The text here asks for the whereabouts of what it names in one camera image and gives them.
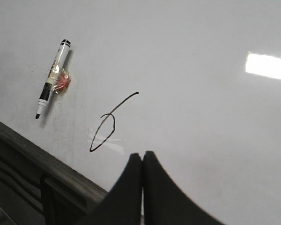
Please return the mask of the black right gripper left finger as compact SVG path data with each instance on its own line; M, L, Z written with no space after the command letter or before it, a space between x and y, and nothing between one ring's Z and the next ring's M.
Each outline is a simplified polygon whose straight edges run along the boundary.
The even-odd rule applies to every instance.
M78 225L139 225L141 223L142 160L138 153L128 162L107 196Z

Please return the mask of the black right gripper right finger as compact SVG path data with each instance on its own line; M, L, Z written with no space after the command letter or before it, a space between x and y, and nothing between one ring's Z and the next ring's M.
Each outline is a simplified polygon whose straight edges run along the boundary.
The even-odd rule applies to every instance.
M147 225L221 225L175 184L152 151L143 158L144 218Z

